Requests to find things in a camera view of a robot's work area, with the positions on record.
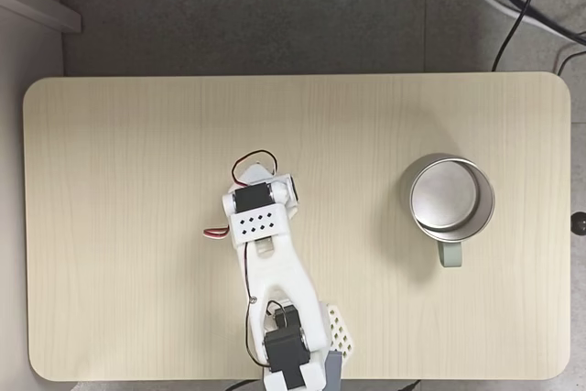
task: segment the table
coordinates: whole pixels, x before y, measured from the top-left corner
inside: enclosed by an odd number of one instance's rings
[[[570,94],[547,73],[48,79],[24,102],[29,354],[50,380],[257,377],[221,196],[267,148],[294,245],[354,338],[345,378],[545,379],[570,356]],[[440,266],[398,182],[448,152],[494,185]]]

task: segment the stainless steel cup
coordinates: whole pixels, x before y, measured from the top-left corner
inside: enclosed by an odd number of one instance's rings
[[[417,226],[438,241],[444,267],[461,266],[461,242],[491,220],[494,190],[468,159],[443,153],[424,156],[404,176],[407,203]]]

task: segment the black cable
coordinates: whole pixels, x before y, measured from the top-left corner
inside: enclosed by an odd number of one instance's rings
[[[576,52],[575,54],[571,54],[568,57],[566,57],[565,60],[562,61],[561,65],[559,66],[558,69],[558,76],[561,76],[561,73],[564,71],[564,68],[566,67],[566,65],[568,64],[568,62],[572,59],[575,59],[577,57],[582,57],[586,55],[586,50],[583,50],[582,52]]]
[[[238,165],[245,159],[248,159],[251,156],[257,155],[258,153],[266,153],[268,154],[272,159],[273,159],[273,175],[277,174],[277,169],[278,169],[278,162],[277,162],[277,158],[275,157],[274,154],[272,154],[270,151],[268,150],[255,150],[255,151],[251,151],[250,153],[245,154],[244,156],[240,157],[238,160],[236,160],[236,162],[234,162],[234,165],[232,165],[232,180],[234,181],[234,183],[240,185],[241,187],[246,187],[248,186],[247,184],[245,184],[244,182],[241,182],[240,180],[238,180],[236,178],[236,175],[234,174],[234,172],[236,171],[236,167],[238,167]]]
[[[250,345],[248,344],[248,321],[250,318],[250,305],[255,304],[257,301],[256,297],[253,297],[250,294],[250,284],[248,283],[248,242],[246,242],[244,245],[244,283],[246,284],[246,293],[248,295],[246,317],[244,318],[244,344],[246,346],[246,352],[255,364],[262,366],[263,368],[268,368],[270,367],[269,364],[263,364],[253,356],[253,353],[250,351]]]
[[[513,27],[511,27],[511,30],[509,31],[508,35],[506,36],[505,41],[501,45],[501,48],[498,50],[498,53],[496,54],[496,57],[494,58],[493,72],[496,71],[496,68],[498,67],[498,62],[501,60],[501,57],[503,57],[503,53],[505,52],[507,45],[511,41],[511,38],[513,38],[513,35],[515,34],[516,30],[519,28],[519,25],[521,25],[521,22],[523,21],[523,16],[527,13],[527,10],[529,9],[530,4],[531,4],[531,0],[525,1],[525,5],[523,6],[523,9],[521,9],[521,12],[519,13],[519,17],[516,18],[516,21],[513,24]]]
[[[508,1],[511,2],[518,9],[522,9],[525,6],[525,1],[523,1],[523,0],[508,0]],[[529,8],[527,9],[526,15],[531,16],[535,20],[538,20],[539,22],[546,25],[547,27],[550,27],[551,29],[553,29],[554,31],[556,31],[557,33],[562,35],[563,37],[570,39],[572,41],[575,41],[576,43],[580,43],[583,46],[586,46],[586,38],[582,38],[579,34],[573,32],[573,31],[570,31],[567,28],[563,27],[558,22],[547,17],[546,15],[541,13],[539,10],[537,10],[533,6],[531,6],[531,5],[529,6]]]
[[[406,387],[399,389],[398,391],[413,391],[415,387],[419,385],[419,382],[421,382],[421,380],[416,380],[412,384],[409,384]]]
[[[268,301],[266,303],[266,314],[268,316],[271,316],[270,311],[268,311],[268,306],[270,306],[271,304],[275,304],[277,307],[279,307],[281,309],[281,311],[283,312],[283,320],[285,321],[285,327],[287,327],[287,314],[285,313],[285,308],[283,306],[281,306],[280,302],[275,301],[274,299],[271,299],[270,301]]]
[[[252,384],[253,382],[256,382],[256,379],[241,380],[240,382],[236,382],[234,385],[228,386],[225,391],[234,391],[235,389],[241,388],[244,385]]]

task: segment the floor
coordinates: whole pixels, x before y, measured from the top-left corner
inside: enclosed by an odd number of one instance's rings
[[[83,16],[64,39],[70,76],[488,71],[512,21],[479,0],[61,0]],[[535,0],[586,28],[586,0]],[[573,50],[519,29],[504,71],[552,71]],[[572,93],[572,212],[586,211],[586,58],[564,71]],[[572,351],[544,382],[424,381],[417,391],[586,388],[586,237],[572,236]],[[346,381],[394,391],[408,381]],[[79,391],[222,391],[227,382],[81,383]],[[246,389],[259,389],[250,386]]]

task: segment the red wire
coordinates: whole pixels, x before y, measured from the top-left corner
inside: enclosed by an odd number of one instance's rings
[[[238,165],[240,165],[244,160],[248,159],[249,157],[253,156],[253,155],[257,155],[258,153],[266,153],[268,154],[272,159],[273,159],[273,175],[277,174],[277,168],[278,168],[278,163],[277,163],[277,158],[275,157],[275,155],[273,155],[270,151],[268,150],[255,150],[255,151],[251,151],[250,153],[240,157],[238,160],[236,160],[236,162],[234,162],[234,165],[232,165],[232,180],[234,181],[234,183],[236,185],[240,185],[241,187],[247,187],[248,184],[241,182],[240,180],[238,180],[236,178],[236,175],[234,174],[234,172],[236,171],[236,167],[238,167]]]
[[[250,153],[248,153],[248,154],[240,157],[238,160],[236,160],[236,162],[234,162],[234,165],[232,166],[232,179],[236,185],[240,185],[241,187],[248,186],[248,184],[241,182],[240,180],[238,180],[236,178],[236,175],[234,174],[236,171],[236,167],[238,167],[238,165],[240,165],[244,160],[248,159],[249,157],[251,157],[253,155],[257,155],[259,153],[266,153],[273,159],[273,165],[274,165],[273,175],[277,174],[278,163],[277,163],[277,158],[275,157],[275,155],[273,155],[270,151],[263,150],[263,149],[251,151]],[[210,238],[224,238],[224,237],[228,236],[229,233],[230,233],[230,226],[226,226],[225,228],[208,228],[208,229],[203,230],[203,235],[205,235],[206,237],[210,237]]]

